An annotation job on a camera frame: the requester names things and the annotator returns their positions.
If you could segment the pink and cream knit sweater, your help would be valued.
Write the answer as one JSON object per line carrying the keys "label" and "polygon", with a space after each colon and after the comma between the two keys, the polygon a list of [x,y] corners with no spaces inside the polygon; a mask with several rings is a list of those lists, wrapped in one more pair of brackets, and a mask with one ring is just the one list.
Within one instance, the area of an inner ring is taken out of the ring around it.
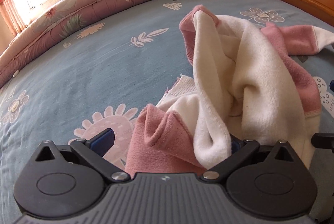
{"label": "pink and cream knit sweater", "polygon": [[294,61],[333,44],[312,25],[258,28],[195,7],[180,23],[193,76],[139,114],[125,165],[136,173],[202,174],[232,155],[232,138],[286,140],[305,166],[320,125],[313,77]]}

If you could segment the blue floral bed sheet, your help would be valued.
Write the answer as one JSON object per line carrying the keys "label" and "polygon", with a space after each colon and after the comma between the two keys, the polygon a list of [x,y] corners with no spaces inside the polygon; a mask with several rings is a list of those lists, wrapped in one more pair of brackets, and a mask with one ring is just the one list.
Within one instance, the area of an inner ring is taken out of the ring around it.
{"label": "blue floral bed sheet", "polygon": [[113,128],[115,144],[125,145],[141,109],[191,76],[179,23],[199,4],[258,28],[333,30],[280,0],[152,0],[75,32],[1,88],[1,223],[20,216],[13,187],[39,143],[65,145]]}

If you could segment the pink floral folded quilt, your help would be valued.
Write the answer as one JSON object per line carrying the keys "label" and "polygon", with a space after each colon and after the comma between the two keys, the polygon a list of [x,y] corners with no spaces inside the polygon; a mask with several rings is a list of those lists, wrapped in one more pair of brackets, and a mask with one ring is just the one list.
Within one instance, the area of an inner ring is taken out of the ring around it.
{"label": "pink floral folded quilt", "polygon": [[150,0],[61,0],[35,19],[1,54],[1,85],[73,33]]}

